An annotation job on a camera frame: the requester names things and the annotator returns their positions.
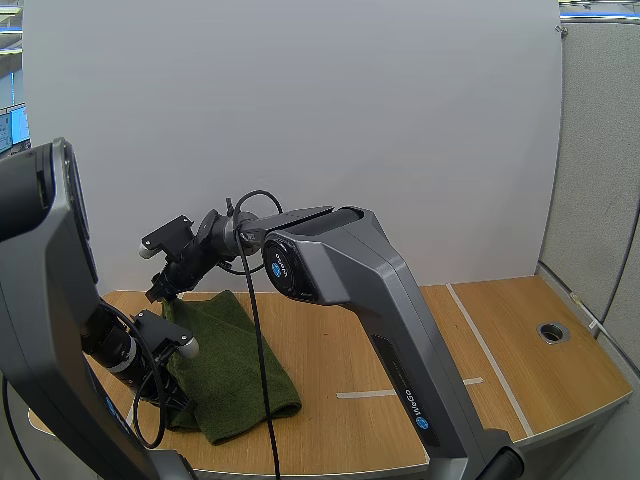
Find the gray robotic arm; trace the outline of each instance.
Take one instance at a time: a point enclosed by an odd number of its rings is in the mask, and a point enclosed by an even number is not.
[[[345,208],[268,232],[262,252],[281,293],[358,316],[429,454],[431,478],[521,475],[507,433],[482,427],[420,289],[372,212]]]

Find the gray cubicle wall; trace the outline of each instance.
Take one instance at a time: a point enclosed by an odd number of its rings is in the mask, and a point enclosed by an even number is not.
[[[563,119],[541,260],[640,363],[640,25],[565,24]],[[620,272],[623,275],[616,291]],[[640,384],[609,351],[636,392]],[[622,406],[565,479],[637,479],[640,396]]]

